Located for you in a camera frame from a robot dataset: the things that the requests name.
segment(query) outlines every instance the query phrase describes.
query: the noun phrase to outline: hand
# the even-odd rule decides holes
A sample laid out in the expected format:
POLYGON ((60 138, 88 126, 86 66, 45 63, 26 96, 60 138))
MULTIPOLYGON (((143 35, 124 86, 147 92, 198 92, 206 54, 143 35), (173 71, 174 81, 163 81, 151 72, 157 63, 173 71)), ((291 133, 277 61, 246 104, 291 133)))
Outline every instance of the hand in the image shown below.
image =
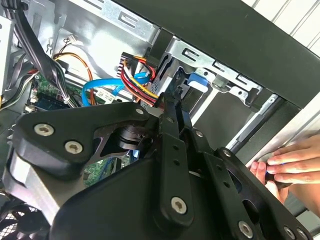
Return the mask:
POLYGON ((254 162, 251 165, 250 171, 256 176, 259 181, 265 185, 265 187, 282 203, 288 197, 289 188, 278 189, 277 185, 273 181, 268 181, 266 183, 266 170, 267 165, 264 162, 254 162))
POLYGON ((280 148, 267 162, 278 182, 320 184, 320 135, 280 148))

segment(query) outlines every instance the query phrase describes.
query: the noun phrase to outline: metal drive bracket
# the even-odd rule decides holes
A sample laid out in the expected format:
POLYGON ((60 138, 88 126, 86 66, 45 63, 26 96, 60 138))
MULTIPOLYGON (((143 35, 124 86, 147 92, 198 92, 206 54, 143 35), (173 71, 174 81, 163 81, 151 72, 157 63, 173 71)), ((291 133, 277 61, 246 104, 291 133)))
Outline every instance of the metal drive bracket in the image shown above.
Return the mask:
POLYGON ((6 87, 13 34, 13 22, 0 16, 0 95, 4 93, 6 87))

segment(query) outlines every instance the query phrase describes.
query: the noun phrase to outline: silver screw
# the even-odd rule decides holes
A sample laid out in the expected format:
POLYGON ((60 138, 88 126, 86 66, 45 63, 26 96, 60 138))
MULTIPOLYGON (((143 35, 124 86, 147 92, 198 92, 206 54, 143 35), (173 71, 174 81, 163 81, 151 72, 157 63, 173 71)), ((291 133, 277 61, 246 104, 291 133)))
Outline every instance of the silver screw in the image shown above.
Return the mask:
POLYGON ((223 153, 227 156, 227 157, 231 157, 231 154, 228 150, 223 150, 223 153))
POLYGON ((174 123, 175 121, 171 117, 166 118, 170 123, 174 123))
POLYGON ((174 196, 171 199, 171 207, 178 213, 178 214, 185 214, 187 212, 187 205, 185 201, 183 201, 180 197, 174 196))
POLYGON ((64 145, 64 148, 68 153, 71 153, 71 154, 79 154, 84 150, 82 145, 77 141, 68 141, 64 145))
POLYGON ((238 226, 243 235, 245 235, 248 239, 252 239, 254 237, 254 233, 252 232, 252 229, 248 223, 245 221, 239 221, 238 226))
POLYGON ((142 111, 141 109, 139 109, 139 108, 137 108, 136 110, 135 110, 138 114, 144 114, 144 111, 142 111))
POLYGON ((283 228, 284 228, 286 234, 288 234, 291 239, 293 239, 293 240, 296 239, 296 236, 294 235, 294 233, 291 231, 290 228, 288 228, 287 226, 284 226, 283 228))
POLYGON ((302 237, 304 240, 308 240, 308 237, 307 237, 307 235, 304 233, 304 231, 302 231, 300 228, 297 228, 296 230, 298 231, 298 233, 301 235, 301 237, 302 237))
POLYGON ((195 131, 195 133, 200 137, 200 138, 202 138, 204 135, 202 134, 202 132, 200 132, 200 131, 195 131))
POLYGON ((51 125, 45 123, 37 124, 33 129, 36 134, 44 137, 50 136, 55 132, 54 128, 51 125))

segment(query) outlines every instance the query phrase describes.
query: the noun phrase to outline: black cable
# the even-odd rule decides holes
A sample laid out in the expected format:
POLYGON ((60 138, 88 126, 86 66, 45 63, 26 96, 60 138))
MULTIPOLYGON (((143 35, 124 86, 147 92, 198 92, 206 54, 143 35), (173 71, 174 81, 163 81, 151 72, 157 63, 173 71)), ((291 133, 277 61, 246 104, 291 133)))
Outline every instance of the black cable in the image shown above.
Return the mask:
POLYGON ((17 98, 19 97, 19 95, 21 94, 22 90, 23 90, 23 87, 24 87, 24 84, 26 82, 26 80, 30 77, 30 75, 25 75, 20 83, 19 83, 19 86, 16 90, 16 92, 14 93, 14 95, 6 102, 2 103, 1 105, 1 108, 6 108, 8 105, 10 105, 11 103, 13 103, 15 100, 17 100, 17 98))
POLYGON ((56 70, 57 70, 57 75, 58 75, 58 81, 57 81, 57 85, 58 85, 58 89, 61 91, 61 94, 63 96, 63 98, 69 99, 69 101, 67 101, 68 105, 71 108, 77 108, 80 107, 78 101, 75 100, 75 98, 73 97, 72 94, 69 94, 68 89, 67 89, 67 85, 66 85, 66 78, 65 78, 65 74, 63 72, 62 67, 59 65, 58 62, 54 62, 55 66, 56 66, 56 70))
POLYGON ((11 80, 6 88, 7 90, 10 90, 15 87, 15 85, 18 81, 19 75, 21 73, 22 66, 23 66, 24 61, 26 59, 26 56, 27 56, 26 54, 22 54, 21 57, 19 58, 19 60, 16 62, 14 69, 13 69, 11 80))
POLYGON ((48 57, 29 25, 21 0, 1 0, 6 16, 15 20, 14 33, 24 49, 28 59, 36 69, 50 82, 57 79, 54 61, 48 57))

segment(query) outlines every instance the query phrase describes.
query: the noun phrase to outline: black mounting arm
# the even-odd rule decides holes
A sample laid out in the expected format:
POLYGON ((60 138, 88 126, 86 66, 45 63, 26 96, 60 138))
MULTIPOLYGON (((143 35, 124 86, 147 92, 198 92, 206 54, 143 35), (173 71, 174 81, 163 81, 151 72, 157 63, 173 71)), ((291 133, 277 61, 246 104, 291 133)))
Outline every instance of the black mounting arm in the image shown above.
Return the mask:
POLYGON ((129 102, 18 121, 13 151, 65 184, 81 178, 89 163, 140 150, 138 161, 67 200, 50 240, 312 239, 234 154, 210 148, 179 100, 165 94, 156 107, 160 117, 129 102), (39 135, 38 124, 53 132, 39 135), (80 144, 79 153, 66 150, 70 141, 80 144))

